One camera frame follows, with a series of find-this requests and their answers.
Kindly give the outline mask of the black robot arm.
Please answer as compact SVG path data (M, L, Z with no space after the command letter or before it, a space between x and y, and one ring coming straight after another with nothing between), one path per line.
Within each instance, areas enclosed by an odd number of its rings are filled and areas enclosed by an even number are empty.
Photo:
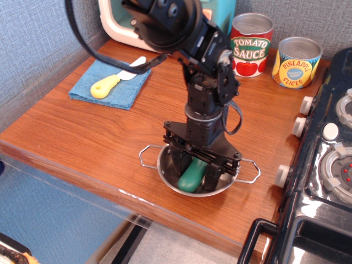
M153 50L178 60L188 91L186 122L167 121L164 141L176 188L213 191L220 177L235 177L241 153L226 139L239 83L230 40L202 12L199 1L123 1L134 30Z

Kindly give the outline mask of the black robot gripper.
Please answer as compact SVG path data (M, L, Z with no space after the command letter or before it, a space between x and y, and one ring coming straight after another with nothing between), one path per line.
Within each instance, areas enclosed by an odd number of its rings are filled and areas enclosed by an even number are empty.
M242 125L239 120L232 130L227 129L229 107L215 110L210 115L194 112L185 107L186 123L166 121L164 141L169 144L175 174L179 179L193 157L208 165L205 169L204 190L217 190L228 184L225 172L234 175L242 154L226 139L234 135Z

